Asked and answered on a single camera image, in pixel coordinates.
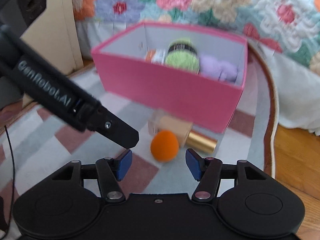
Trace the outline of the foundation bottle gold cap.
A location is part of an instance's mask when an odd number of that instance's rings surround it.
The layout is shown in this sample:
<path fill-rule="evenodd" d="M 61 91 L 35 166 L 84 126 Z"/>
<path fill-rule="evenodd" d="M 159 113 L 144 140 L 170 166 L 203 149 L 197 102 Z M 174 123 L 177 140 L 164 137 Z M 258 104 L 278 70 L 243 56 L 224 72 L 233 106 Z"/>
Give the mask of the foundation bottle gold cap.
<path fill-rule="evenodd" d="M 174 133 L 181 147 L 189 147 L 194 150 L 213 154 L 217 146 L 217 140 L 207 137 L 193 129 L 193 123 L 177 118 L 161 109 L 153 112 L 148 120 L 148 130 L 151 135 L 168 130 Z"/>

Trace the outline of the orange makeup sponge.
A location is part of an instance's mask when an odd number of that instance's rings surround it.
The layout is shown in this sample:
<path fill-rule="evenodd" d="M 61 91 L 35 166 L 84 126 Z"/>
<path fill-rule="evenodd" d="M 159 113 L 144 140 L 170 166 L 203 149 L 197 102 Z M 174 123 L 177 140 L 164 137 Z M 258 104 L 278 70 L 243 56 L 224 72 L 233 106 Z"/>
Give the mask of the orange makeup sponge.
<path fill-rule="evenodd" d="M 179 148 L 176 135 L 171 131 L 163 130 L 153 137 L 150 152 L 157 161 L 167 163 L 177 156 Z"/>

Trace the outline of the orange white small box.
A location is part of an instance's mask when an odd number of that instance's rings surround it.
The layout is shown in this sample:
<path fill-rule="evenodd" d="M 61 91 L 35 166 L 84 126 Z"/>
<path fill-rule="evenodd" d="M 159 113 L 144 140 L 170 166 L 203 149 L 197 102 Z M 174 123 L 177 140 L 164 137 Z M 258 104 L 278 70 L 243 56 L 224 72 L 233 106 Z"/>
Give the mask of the orange white small box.
<path fill-rule="evenodd" d="M 154 64 L 164 64 L 167 51 L 165 49 L 150 49 L 147 51 L 145 61 Z"/>

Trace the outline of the green yarn ball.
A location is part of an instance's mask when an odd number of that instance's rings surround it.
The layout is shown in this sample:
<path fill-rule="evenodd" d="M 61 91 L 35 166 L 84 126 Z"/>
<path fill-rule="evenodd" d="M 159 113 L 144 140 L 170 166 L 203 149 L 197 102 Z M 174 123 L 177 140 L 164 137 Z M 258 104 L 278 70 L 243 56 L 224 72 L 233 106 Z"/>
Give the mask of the green yarn ball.
<path fill-rule="evenodd" d="M 164 64 L 194 74 L 200 72 L 200 59 L 190 39 L 180 38 L 169 44 Z"/>

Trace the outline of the purple plush toy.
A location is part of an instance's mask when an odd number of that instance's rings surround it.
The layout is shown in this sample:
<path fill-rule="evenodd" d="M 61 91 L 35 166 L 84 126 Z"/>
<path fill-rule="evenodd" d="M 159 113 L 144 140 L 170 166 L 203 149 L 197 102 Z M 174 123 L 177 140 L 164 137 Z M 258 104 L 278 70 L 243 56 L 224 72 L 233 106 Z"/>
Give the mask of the purple plush toy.
<path fill-rule="evenodd" d="M 220 61 L 211 55 L 200 55 L 199 61 L 202 76 L 235 83 L 238 76 L 237 66 L 228 61 Z"/>

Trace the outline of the beige cabinet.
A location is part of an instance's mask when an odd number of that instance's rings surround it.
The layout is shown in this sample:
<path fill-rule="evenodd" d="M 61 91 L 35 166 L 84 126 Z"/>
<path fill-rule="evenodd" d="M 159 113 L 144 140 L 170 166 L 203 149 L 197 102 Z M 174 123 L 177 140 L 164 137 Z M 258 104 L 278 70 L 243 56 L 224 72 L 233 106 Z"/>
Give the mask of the beige cabinet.
<path fill-rule="evenodd" d="M 71 0 L 47 0 L 21 39 L 63 74 L 83 66 Z"/>

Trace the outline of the pink cardboard box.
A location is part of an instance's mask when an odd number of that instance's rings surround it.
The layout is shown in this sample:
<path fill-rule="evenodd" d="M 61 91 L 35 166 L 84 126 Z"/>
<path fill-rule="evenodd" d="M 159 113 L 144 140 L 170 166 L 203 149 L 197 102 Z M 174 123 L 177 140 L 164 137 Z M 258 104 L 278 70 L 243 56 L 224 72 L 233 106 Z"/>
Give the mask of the pink cardboard box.
<path fill-rule="evenodd" d="M 181 38 L 189 38 L 198 53 L 239 67 L 236 82 L 208 79 L 145 60 L 148 50 L 166 50 Z M 107 91 L 223 133 L 244 90 L 248 43 L 243 36 L 215 28 L 140 22 L 101 42 L 91 55 Z"/>

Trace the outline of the white bed skirt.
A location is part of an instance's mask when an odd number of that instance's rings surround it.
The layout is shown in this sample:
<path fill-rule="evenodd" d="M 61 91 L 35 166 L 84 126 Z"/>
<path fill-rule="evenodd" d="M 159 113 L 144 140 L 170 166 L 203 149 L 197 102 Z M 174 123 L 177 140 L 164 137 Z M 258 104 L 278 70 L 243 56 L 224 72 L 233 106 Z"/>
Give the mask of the white bed skirt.
<path fill-rule="evenodd" d="M 85 20 L 75 23 L 80 50 L 91 58 L 91 49 L 130 23 Z M 319 136 L 319 75 L 260 41 L 248 42 L 263 57 L 271 71 L 279 99 L 279 122 L 286 128 L 306 129 Z"/>

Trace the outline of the floral quilt bedspread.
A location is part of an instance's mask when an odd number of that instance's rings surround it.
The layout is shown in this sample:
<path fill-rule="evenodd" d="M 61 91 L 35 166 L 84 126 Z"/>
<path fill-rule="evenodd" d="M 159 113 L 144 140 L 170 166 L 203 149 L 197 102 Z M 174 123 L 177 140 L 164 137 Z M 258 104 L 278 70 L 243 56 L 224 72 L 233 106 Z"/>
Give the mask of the floral quilt bedspread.
<path fill-rule="evenodd" d="M 81 53 L 143 21 L 246 35 L 319 73 L 319 0 L 72 0 Z"/>

